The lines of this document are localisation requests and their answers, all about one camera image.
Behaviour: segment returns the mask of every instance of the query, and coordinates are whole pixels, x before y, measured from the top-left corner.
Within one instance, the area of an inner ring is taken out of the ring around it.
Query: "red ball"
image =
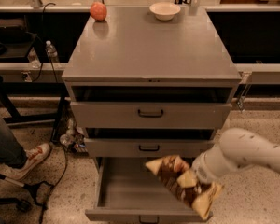
[[[94,2],[91,5],[91,16],[97,21],[103,21],[106,17],[106,7],[105,4],[100,2]]]

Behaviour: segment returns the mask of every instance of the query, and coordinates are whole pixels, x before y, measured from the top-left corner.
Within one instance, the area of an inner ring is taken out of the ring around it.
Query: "caster wheel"
[[[17,209],[23,213],[28,212],[31,209],[31,204],[28,201],[22,199],[18,202]]]

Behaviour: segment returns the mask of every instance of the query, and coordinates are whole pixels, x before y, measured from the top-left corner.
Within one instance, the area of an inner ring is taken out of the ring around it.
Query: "person's foot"
[[[26,150],[27,161],[25,165],[20,168],[8,168],[3,174],[14,180],[21,180],[25,178],[40,162],[42,162],[50,153],[50,145],[48,143],[37,146],[34,149]]]

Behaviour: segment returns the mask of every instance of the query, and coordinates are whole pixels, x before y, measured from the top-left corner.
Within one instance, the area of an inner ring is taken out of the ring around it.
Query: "gray countertop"
[[[159,21],[149,7],[107,7],[105,21],[89,18],[64,80],[126,78],[239,79],[203,7],[182,7]]]

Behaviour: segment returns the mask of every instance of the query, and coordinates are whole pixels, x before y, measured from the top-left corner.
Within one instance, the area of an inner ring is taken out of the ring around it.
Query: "power outlet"
[[[30,71],[21,71],[21,78],[25,82],[32,82]]]

